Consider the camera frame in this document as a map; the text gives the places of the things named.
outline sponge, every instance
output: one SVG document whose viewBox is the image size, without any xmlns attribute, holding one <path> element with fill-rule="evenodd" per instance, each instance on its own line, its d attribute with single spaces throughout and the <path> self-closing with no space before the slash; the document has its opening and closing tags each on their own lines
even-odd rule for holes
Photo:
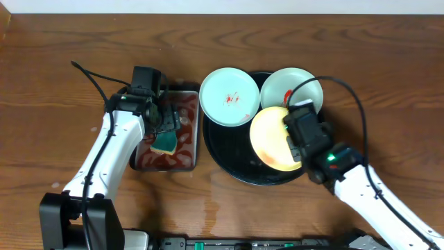
<svg viewBox="0 0 444 250">
<path fill-rule="evenodd" d="M 151 151 L 155 153 L 166 153 L 170 156 L 176 152 L 178 146 L 178 137 L 175 131 L 158 134 L 154 143 L 151 145 Z"/>
</svg>

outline yellow plate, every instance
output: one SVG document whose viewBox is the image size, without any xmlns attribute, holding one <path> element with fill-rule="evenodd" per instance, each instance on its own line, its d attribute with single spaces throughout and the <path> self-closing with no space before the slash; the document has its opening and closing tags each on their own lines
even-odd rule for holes
<svg viewBox="0 0 444 250">
<path fill-rule="evenodd" d="M 287 143 L 289 136 L 282 119 L 289 111 L 283 107 L 261 110 L 250 127 L 250 140 L 259 159 L 280 171 L 293 171 L 301 167 L 295 162 Z"/>
</svg>

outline green connector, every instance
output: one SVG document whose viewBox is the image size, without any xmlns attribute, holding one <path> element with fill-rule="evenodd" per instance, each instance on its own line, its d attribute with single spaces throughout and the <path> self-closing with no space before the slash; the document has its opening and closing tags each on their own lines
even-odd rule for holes
<svg viewBox="0 0 444 250">
<path fill-rule="evenodd" d="M 204 246 L 203 242 L 196 242 L 194 244 L 194 250 L 203 250 L 203 246 Z"/>
</svg>

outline wooden table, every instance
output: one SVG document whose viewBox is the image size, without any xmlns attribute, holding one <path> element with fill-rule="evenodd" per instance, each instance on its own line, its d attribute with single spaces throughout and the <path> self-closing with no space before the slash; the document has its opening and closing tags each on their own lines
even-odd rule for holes
<svg viewBox="0 0 444 250">
<path fill-rule="evenodd" d="M 103 101 L 69 63 L 130 81 L 134 65 L 201 82 L 220 67 L 302 67 L 349 82 L 368 117 L 370 162 L 444 233 L 444 17 L 390 15 L 13 15 L 0 48 L 0 247 L 41 249 L 38 205 L 60 192 L 98 135 Z M 99 82 L 108 95 L 120 86 Z M 338 138 L 360 147 L 349 94 L 322 83 Z M 124 227 L 190 237 L 300 238 L 373 232 L 303 176 L 260 187 L 219 168 L 205 144 L 192 172 L 127 169 Z"/>
</svg>

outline black round tray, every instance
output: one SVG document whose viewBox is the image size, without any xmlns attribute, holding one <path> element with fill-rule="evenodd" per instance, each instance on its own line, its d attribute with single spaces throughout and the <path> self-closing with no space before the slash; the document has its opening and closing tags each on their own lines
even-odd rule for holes
<svg viewBox="0 0 444 250">
<path fill-rule="evenodd" d="M 259 89 L 270 72 L 252 72 Z M 279 185 L 304 174 L 302 168 L 283 172 L 263 163 L 250 142 L 251 121 L 237 127 L 225 127 L 203 116 L 203 139 L 214 161 L 227 173 L 246 183 L 255 185 Z"/>
</svg>

